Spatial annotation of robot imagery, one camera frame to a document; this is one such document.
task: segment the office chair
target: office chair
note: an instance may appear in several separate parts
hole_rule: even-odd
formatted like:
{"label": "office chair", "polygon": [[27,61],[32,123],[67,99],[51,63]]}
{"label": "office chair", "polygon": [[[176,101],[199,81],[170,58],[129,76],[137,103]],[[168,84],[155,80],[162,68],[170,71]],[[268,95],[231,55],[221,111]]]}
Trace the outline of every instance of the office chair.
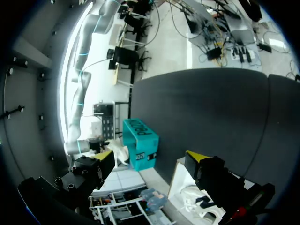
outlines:
{"label": "office chair", "polygon": [[147,70],[144,69],[143,63],[146,59],[152,59],[151,57],[145,57],[145,53],[148,53],[148,51],[144,51],[139,57],[139,54],[136,51],[129,50],[126,48],[116,47],[113,53],[113,59],[110,62],[109,69],[115,69],[113,64],[120,63],[123,65],[127,65],[128,68],[122,67],[122,69],[135,69],[136,63],[138,66],[139,71],[147,72]]}
{"label": "office chair", "polygon": [[149,23],[151,23],[150,21],[147,21],[145,24],[143,24],[143,21],[140,19],[135,19],[133,16],[131,15],[126,15],[124,21],[126,23],[128,23],[128,25],[130,25],[131,27],[133,27],[133,31],[131,30],[127,30],[127,32],[130,32],[132,34],[136,34],[136,33],[140,33],[142,37],[146,37],[146,29],[147,27],[152,27],[152,25]]}

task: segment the cable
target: cable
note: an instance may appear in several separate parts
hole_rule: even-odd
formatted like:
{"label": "cable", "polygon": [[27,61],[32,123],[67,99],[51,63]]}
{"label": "cable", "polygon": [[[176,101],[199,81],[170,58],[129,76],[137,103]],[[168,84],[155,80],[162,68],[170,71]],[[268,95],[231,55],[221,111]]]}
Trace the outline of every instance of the cable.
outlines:
{"label": "cable", "polygon": [[291,61],[290,61],[290,69],[291,69],[291,71],[290,72],[288,72],[287,74],[286,74],[286,76],[285,77],[288,77],[288,75],[289,74],[292,74],[295,78],[296,78],[296,75],[294,74],[294,72],[293,72],[293,68],[292,68],[292,62],[294,62],[295,63],[295,61],[292,59]]}
{"label": "cable", "polygon": [[202,34],[202,32],[204,31],[204,29],[205,29],[206,27],[204,27],[204,28],[200,31],[200,33],[197,34],[195,37],[186,37],[186,36],[182,35],[182,34],[179,32],[179,30],[177,29],[176,25],[175,25],[174,15],[173,15],[173,10],[172,10],[172,5],[171,5],[170,0],[168,0],[168,2],[169,2],[169,4],[170,4],[172,21],[173,21],[173,25],[174,25],[174,28],[176,29],[176,31],[177,31],[183,38],[185,38],[185,39],[194,39],[194,38],[199,37],[199,36]]}
{"label": "cable", "polygon": [[263,62],[262,62],[261,59],[259,58],[258,53],[256,53],[255,51],[253,51],[253,52],[254,52],[255,55],[257,55],[257,58],[258,58],[258,60],[260,61],[260,64],[250,64],[250,63],[249,63],[250,67],[253,67],[253,66],[262,66],[262,65],[263,65]]}
{"label": "cable", "polygon": [[106,61],[106,60],[109,60],[109,59],[105,59],[105,60],[100,60],[100,61],[98,61],[98,62],[94,62],[93,64],[90,64],[89,66],[87,66],[86,68],[84,68],[83,70],[80,71],[79,77],[80,77],[80,79],[81,79],[81,85],[82,85],[82,88],[83,88],[83,76],[82,76],[82,74],[85,72],[85,70],[86,70],[87,68],[91,67],[91,66],[94,66],[94,65],[97,64],[97,63],[100,63],[100,62],[103,62],[103,61]]}
{"label": "cable", "polygon": [[200,60],[200,57],[203,56],[203,55],[206,55],[206,54],[204,53],[204,54],[201,54],[201,55],[198,56],[198,60],[199,60],[200,63],[204,63],[204,62],[207,60],[207,57],[206,57],[206,59],[205,59],[204,61],[201,61],[201,60]]}
{"label": "cable", "polygon": [[279,30],[275,29],[275,27],[274,27],[274,22],[271,22],[271,26],[273,27],[273,29],[274,29],[275,32],[277,32],[278,34],[280,33]]}
{"label": "cable", "polygon": [[[268,31],[264,32],[264,34],[262,35],[262,38],[263,38],[264,41],[265,41],[265,37],[264,37],[264,36],[265,36],[267,33],[281,34],[281,33],[277,33],[277,32],[268,30]],[[282,51],[279,51],[279,50],[273,48],[272,46],[271,46],[271,48],[272,48],[274,51],[278,52],[278,53],[285,53],[285,54],[288,54],[288,53],[290,53],[290,51],[291,51],[290,49],[288,49],[288,51],[282,52]]]}
{"label": "cable", "polygon": [[153,37],[153,39],[151,41],[149,41],[148,43],[146,43],[143,47],[139,48],[138,50],[141,50],[142,48],[146,47],[147,45],[149,45],[152,41],[154,41],[154,39],[156,38],[157,34],[158,34],[158,31],[159,31],[159,26],[160,26],[160,17],[159,17],[159,11],[158,11],[158,7],[156,6],[155,3],[153,3],[155,8],[156,8],[156,11],[157,11],[157,16],[158,16],[158,27],[157,27],[157,31]]}
{"label": "cable", "polygon": [[266,117],[265,117],[265,121],[264,121],[264,126],[263,126],[263,129],[262,129],[262,134],[261,134],[261,137],[260,137],[260,139],[258,141],[258,144],[257,144],[256,150],[254,152],[254,155],[253,155],[253,157],[252,157],[252,159],[251,159],[251,161],[250,161],[247,169],[245,170],[244,174],[242,175],[242,177],[244,177],[248,173],[248,171],[249,171],[251,165],[253,164],[254,159],[255,159],[255,157],[256,157],[256,155],[258,153],[258,150],[259,150],[259,148],[260,148],[260,146],[261,146],[261,144],[263,142],[263,134],[265,133],[265,130],[266,130],[266,127],[267,127],[267,124],[268,124],[269,113],[270,113],[270,110],[269,110],[269,108],[270,108],[270,100],[271,100],[270,82],[268,82],[268,89],[267,90],[268,90],[268,97],[267,97],[268,98],[267,99],[268,106],[267,106],[267,113],[266,113]]}

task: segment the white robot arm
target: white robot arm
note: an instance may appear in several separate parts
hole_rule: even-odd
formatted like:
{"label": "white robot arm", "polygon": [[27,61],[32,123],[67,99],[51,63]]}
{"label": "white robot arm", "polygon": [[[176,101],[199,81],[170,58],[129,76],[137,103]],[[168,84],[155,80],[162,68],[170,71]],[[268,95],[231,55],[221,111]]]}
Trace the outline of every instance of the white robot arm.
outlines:
{"label": "white robot arm", "polygon": [[110,30],[114,15],[121,2],[121,0],[105,0],[100,7],[99,15],[88,15],[81,26],[74,64],[78,74],[74,82],[78,83],[78,88],[74,94],[68,123],[68,142],[64,145],[69,155],[90,150],[88,140],[78,140],[81,135],[80,119],[83,113],[85,94],[91,79],[91,73],[83,71],[83,66],[90,51],[92,33],[106,34]]}

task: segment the small box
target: small box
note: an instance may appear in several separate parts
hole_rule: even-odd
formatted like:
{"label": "small box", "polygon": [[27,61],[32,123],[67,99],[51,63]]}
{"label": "small box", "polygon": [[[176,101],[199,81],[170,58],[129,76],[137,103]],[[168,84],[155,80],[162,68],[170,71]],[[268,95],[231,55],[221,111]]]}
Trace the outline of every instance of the small box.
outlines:
{"label": "small box", "polygon": [[154,167],[159,136],[139,119],[123,121],[123,145],[129,149],[130,163],[136,171]]}

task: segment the black bracket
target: black bracket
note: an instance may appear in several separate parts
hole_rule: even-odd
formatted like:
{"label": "black bracket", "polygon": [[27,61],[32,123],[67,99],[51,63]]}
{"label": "black bracket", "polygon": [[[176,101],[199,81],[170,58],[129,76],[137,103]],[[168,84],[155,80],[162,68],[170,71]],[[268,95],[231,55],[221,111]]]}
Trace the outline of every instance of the black bracket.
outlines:
{"label": "black bracket", "polygon": [[5,111],[5,113],[0,116],[0,120],[5,118],[5,117],[10,119],[11,114],[13,114],[15,112],[21,112],[22,113],[24,111],[24,108],[25,108],[25,106],[20,106],[19,105],[16,109],[14,109],[12,111]]}

